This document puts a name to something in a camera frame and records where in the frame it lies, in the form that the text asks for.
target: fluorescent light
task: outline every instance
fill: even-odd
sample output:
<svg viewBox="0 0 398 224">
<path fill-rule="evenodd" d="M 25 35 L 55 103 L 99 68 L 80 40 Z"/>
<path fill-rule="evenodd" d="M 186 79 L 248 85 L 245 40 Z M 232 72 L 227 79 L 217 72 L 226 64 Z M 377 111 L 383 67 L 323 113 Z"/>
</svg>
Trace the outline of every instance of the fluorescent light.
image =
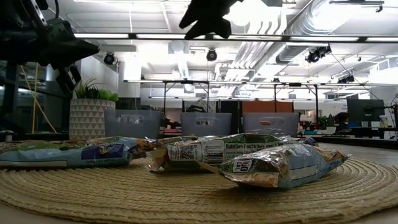
<svg viewBox="0 0 398 224">
<path fill-rule="evenodd" d="M 398 42 L 398 37 L 368 37 L 366 42 Z"/>
<path fill-rule="evenodd" d="M 315 46 L 315 47 L 327 47 L 329 44 L 326 43 L 311 43 L 311 42 L 287 42 L 288 46 Z"/>
<path fill-rule="evenodd" d="M 160 1 L 160 0 L 146 0 L 146 1 L 142 1 L 142 0 L 74 0 L 75 2 L 88 2 L 88 3 L 122 3 L 122 4 L 131 4 L 131 3 L 135 3 L 135 4 L 160 4 L 160 3 L 174 3 L 174 4 L 184 4 L 184 5 L 188 5 L 189 2 L 187 1 Z"/>
<path fill-rule="evenodd" d="M 362 91 L 362 92 L 359 92 L 359 93 L 351 93 L 351 94 L 349 94 L 349 95 L 345 95 L 345 96 L 339 96 L 338 98 L 347 98 L 347 97 L 350 97 L 350 96 L 354 96 L 354 95 L 360 95 L 360 94 L 363 94 L 363 93 L 367 93 L 368 91 L 366 90 L 366 91 Z"/>
<path fill-rule="evenodd" d="M 273 35 L 231 35 L 228 40 L 268 40 L 268 41 L 278 41 L 282 40 L 281 36 Z"/>
<path fill-rule="evenodd" d="M 76 38 L 82 39 L 128 39 L 129 34 L 75 34 Z"/>
<path fill-rule="evenodd" d="M 385 83 L 367 83 L 365 84 L 366 86 L 398 86 L 398 83 L 396 84 L 385 84 Z"/>
<path fill-rule="evenodd" d="M 162 80 L 125 80 L 129 83 L 162 83 Z"/>
<path fill-rule="evenodd" d="M 247 82 L 247 84 L 251 85 L 280 85 L 282 83 L 273 83 L 273 82 Z"/>
<path fill-rule="evenodd" d="M 317 36 L 294 36 L 291 37 L 292 41 L 325 41 L 325 42 L 356 42 L 358 37 L 317 37 Z"/>
<path fill-rule="evenodd" d="M 138 39 L 178 39 L 184 40 L 185 34 L 137 34 Z M 205 36 L 196 37 L 195 40 L 204 40 Z"/>
<path fill-rule="evenodd" d="M 245 82 L 235 82 L 235 81 L 209 81 L 209 84 L 243 84 Z"/>
</svg>

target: computer monitor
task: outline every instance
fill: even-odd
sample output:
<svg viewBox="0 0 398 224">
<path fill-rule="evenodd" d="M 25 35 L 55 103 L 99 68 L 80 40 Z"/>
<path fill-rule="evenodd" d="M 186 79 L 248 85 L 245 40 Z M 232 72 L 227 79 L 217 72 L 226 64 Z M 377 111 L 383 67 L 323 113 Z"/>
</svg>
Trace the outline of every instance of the computer monitor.
<svg viewBox="0 0 398 224">
<path fill-rule="evenodd" d="M 348 120 L 351 122 L 380 121 L 384 115 L 383 100 L 347 99 Z"/>
</svg>

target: snack bag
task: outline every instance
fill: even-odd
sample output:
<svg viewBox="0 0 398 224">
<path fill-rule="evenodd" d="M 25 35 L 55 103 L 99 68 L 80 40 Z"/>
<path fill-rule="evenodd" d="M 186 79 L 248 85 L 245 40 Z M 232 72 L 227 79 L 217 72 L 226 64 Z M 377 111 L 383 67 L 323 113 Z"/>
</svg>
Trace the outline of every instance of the snack bag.
<svg viewBox="0 0 398 224">
<path fill-rule="evenodd" d="M 290 144 L 238 156 L 218 167 L 199 165 L 238 185 L 289 189 L 321 178 L 347 158 L 338 151 Z"/>
<path fill-rule="evenodd" d="M 200 170 L 197 161 L 217 166 L 236 156 L 293 143 L 297 141 L 265 134 L 199 137 L 195 140 L 173 142 L 162 149 L 151 151 L 154 163 L 147 167 L 149 170 Z"/>
<path fill-rule="evenodd" d="M 0 144 L 0 167 L 109 167 L 146 157 L 143 141 L 104 138 L 90 141 L 19 141 Z"/>
</svg>

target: bin handle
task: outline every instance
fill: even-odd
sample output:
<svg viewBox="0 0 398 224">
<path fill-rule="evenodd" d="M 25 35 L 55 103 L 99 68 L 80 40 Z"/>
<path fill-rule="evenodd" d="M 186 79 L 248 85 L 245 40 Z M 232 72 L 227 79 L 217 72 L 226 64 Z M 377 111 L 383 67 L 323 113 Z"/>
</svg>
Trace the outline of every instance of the bin handle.
<svg viewBox="0 0 398 224">
<path fill-rule="evenodd" d="M 119 122 L 142 124 L 144 122 L 144 117 L 137 114 L 122 114 L 119 115 Z"/>
<path fill-rule="evenodd" d="M 281 121 L 281 124 L 284 123 L 284 119 L 283 118 L 259 118 L 259 123 L 263 126 L 271 126 L 271 125 L 275 125 L 276 121 Z"/>
<path fill-rule="evenodd" d="M 216 118 L 200 117 L 200 118 L 195 118 L 195 124 L 200 126 L 215 125 L 216 120 L 217 120 Z"/>
</svg>

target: woven placemat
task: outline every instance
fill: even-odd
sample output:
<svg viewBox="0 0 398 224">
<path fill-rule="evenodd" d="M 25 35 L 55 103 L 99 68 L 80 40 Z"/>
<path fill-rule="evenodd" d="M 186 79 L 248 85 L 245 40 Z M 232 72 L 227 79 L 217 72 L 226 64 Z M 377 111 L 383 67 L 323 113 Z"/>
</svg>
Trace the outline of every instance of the woven placemat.
<svg viewBox="0 0 398 224">
<path fill-rule="evenodd" d="M 0 170 L 0 201 L 28 212 L 98 223 L 342 223 L 398 204 L 398 171 L 349 159 L 291 190 L 242 189 L 210 173 L 128 167 Z"/>
</svg>

